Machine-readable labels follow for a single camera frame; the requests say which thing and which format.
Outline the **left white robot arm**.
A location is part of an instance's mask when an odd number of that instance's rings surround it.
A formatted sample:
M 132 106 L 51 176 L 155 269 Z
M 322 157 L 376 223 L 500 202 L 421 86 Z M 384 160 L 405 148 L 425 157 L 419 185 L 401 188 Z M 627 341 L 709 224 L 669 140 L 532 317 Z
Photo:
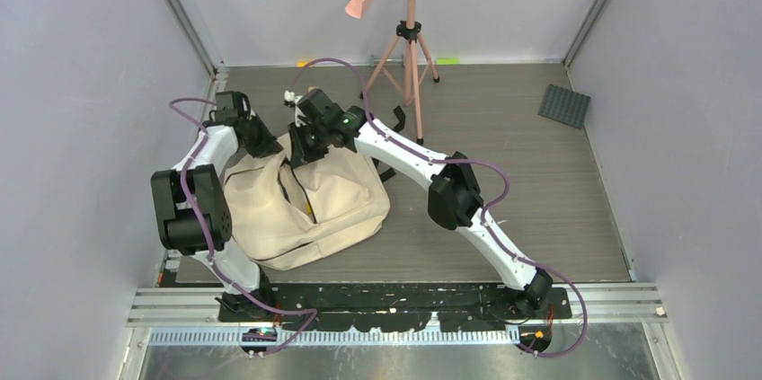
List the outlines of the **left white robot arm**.
M 282 146 L 252 109 L 244 93 L 217 93 L 205 121 L 181 111 L 198 136 L 189 153 L 169 170 L 155 172 L 150 185 L 159 239 L 167 250 L 203 264 L 224 286 L 221 301 L 255 321 L 276 306 L 266 274 L 233 237 L 233 218 L 221 181 L 228 161 L 244 151 L 263 158 Z

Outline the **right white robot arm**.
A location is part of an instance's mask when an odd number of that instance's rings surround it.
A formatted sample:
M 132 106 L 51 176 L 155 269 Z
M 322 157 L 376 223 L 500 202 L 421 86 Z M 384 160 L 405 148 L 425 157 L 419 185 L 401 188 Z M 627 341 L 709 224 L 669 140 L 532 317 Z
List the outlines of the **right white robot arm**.
M 333 148 L 345 148 L 389 165 L 427 193 L 427 212 L 440 227 L 464 236 L 514 290 L 513 305 L 536 317 L 549 304 L 553 279 L 528 259 L 499 228 L 481 195 L 474 160 L 456 152 L 445 155 L 400 135 L 359 106 L 343 110 L 320 89 L 304 95 L 284 93 L 295 117 L 288 126 L 296 167 L 316 162 Z

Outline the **beige canvas backpack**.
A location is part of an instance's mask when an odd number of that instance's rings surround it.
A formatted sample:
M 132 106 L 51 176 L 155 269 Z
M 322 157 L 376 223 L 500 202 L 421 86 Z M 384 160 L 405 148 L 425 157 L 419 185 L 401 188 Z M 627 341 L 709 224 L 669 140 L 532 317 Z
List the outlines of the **beige canvas backpack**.
M 263 158 L 242 156 L 224 172 L 232 238 L 244 255 L 264 267 L 292 270 L 319 261 L 376 234 L 390 211 L 383 172 L 369 156 L 331 147 L 300 167 L 291 141 Z

